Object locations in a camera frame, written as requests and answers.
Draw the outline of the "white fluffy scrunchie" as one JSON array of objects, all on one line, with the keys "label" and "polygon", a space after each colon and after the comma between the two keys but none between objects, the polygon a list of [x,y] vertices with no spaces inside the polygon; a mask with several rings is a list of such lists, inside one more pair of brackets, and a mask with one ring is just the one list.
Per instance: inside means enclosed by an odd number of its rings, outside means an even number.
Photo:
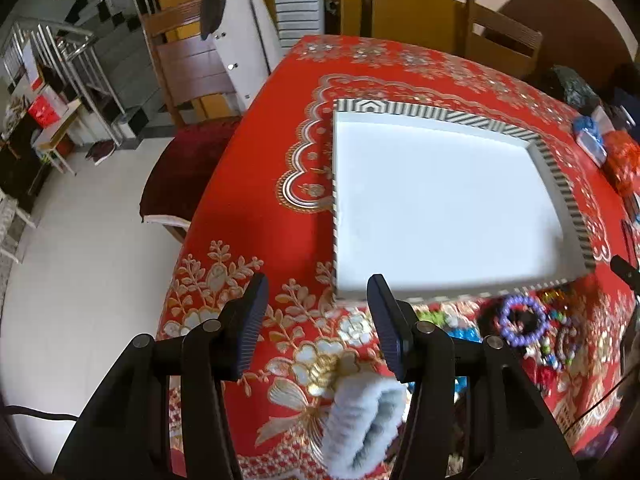
[{"label": "white fluffy scrunchie", "polygon": [[362,372],[340,379],[323,430],[321,453],[334,479],[361,479],[385,460],[398,435],[407,388],[394,378]]}]

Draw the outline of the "striped white jewelry tray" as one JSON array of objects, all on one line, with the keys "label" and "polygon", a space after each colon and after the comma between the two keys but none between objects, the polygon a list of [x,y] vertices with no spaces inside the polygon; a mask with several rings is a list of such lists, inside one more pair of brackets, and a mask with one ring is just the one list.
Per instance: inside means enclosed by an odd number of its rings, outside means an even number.
[{"label": "striped white jewelry tray", "polygon": [[378,274],[407,301],[546,289],[596,266],[544,138],[485,116],[338,99],[333,115],[336,296]]}]

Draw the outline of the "red plastic bag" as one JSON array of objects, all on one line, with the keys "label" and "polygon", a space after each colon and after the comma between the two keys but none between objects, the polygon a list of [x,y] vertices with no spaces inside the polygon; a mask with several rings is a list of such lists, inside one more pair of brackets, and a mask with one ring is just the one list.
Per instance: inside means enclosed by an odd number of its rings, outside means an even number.
[{"label": "red plastic bag", "polygon": [[639,144],[626,130],[614,130],[604,137],[606,159],[603,172],[620,196],[639,193]]}]

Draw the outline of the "blue tissue pack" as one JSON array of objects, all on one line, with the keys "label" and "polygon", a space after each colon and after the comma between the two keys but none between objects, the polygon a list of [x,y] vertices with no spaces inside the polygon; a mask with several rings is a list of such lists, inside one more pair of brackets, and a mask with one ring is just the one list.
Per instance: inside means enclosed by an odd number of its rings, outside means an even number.
[{"label": "blue tissue pack", "polygon": [[602,167],[606,161],[606,149],[593,119],[590,116],[577,116],[573,120],[573,134],[577,145],[596,166]]}]

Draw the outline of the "red floral tablecloth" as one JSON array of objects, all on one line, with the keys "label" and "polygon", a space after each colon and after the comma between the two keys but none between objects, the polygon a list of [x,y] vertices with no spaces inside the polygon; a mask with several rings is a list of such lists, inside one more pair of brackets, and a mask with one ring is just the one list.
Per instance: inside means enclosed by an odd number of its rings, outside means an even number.
[{"label": "red floral tablecloth", "polygon": [[622,417],[620,341],[634,310],[611,272],[626,249],[623,204],[570,135],[574,110],[523,81],[399,42],[308,36],[263,87],[203,192],[160,316],[180,337],[216,318],[255,272],[270,300],[250,369],[224,393],[249,479],[322,479],[321,426],[335,383],[382,370],[368,311],[333,297],[331,138],[338,98],[413,102],[501,120],[540,134],[565,174],[597,270],[563,296],[586,340],[545,374],[544,400],[573,450]]}]

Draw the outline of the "dark red seat cushion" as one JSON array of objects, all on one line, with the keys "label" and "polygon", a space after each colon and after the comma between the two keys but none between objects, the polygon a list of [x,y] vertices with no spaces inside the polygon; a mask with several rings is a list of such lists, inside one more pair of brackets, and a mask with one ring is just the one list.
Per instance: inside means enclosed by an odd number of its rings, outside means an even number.
[{"label": "dark red seat cushion", "polygon": [[189,229],[240,122],[240,116],[215,118],[178,129],[145,182],[139,205],[143,222]]}]

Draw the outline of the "round dark wooden tabletop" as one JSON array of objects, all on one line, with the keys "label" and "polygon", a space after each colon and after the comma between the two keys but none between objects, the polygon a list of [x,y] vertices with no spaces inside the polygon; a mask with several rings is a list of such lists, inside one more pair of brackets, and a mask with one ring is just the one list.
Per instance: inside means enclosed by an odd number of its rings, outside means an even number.
[{"label": "round dark wooden tabletop", "polygon": [[590,0],[509,0],[499,12],[542,33],[528,81],[542,85],[554,66],[571,68],[597,91],[639,92],[639,65],[612,20]]}]

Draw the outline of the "wooden chair with coat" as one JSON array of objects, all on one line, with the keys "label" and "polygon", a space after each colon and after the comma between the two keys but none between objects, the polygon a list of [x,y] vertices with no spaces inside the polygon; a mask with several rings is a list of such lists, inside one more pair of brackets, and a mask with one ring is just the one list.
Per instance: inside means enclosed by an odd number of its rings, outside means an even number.
[{"label": "wooden chair with coat", "polygon": [[200,24],[200,11],[201,3],[191,0],[141,18],[154,74],[172,122],[178,128],[186,125],[178,110],[180,105],[214,94],[236,97],[212,36],[203,40],[196,34],[166,42],[168,32]]}]

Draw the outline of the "small white side table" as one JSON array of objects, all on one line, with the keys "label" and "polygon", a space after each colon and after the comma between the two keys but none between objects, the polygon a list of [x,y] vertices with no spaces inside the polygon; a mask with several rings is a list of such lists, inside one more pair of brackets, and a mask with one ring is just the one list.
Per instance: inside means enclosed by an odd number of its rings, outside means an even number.
[{"label": "small white side table", "polygon": [[76,176],[70,163],[58,151],[58,144],[65,138],[68,128],[74,120],[78,119],[78,113],[82,107],[81,99],[74,99],[68,104],[68,109],[63,117],[54,124],[44,128],[36,137],[32,147],[45,162],[53,166],[60,174],[71,174]]}]

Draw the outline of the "wooden chair behind table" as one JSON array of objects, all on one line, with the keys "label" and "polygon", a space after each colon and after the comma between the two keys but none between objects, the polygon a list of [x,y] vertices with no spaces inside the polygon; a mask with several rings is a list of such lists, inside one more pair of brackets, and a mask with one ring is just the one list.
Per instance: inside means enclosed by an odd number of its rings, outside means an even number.
[{"label": "wooden chair behind table", "polygon": [[533,73],[544,40],[541,32],[476,0],[465,0],[465,11],[465,58],[518,79]]}]

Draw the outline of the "red gift bag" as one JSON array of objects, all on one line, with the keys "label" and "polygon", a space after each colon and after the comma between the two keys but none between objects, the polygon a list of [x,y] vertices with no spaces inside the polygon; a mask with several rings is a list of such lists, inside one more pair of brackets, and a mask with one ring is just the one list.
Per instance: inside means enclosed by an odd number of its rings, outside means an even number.
[{"label": "red gift bag", "polygon": [[36,96],[27,111],[41,129],[48,128],[61,119],[60,114],[45,96]]}]

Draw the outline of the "metal stair railing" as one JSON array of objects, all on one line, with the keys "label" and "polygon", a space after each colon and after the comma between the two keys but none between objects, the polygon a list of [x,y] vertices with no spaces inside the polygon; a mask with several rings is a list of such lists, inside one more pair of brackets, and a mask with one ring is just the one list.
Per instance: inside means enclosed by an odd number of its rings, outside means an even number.
[{"label": "metal stair railing", "polygon": [[1,84],[25,90],[25,51],[99,138],[131,143],[164,109],[142,30],[158,0],[1,0]]}]

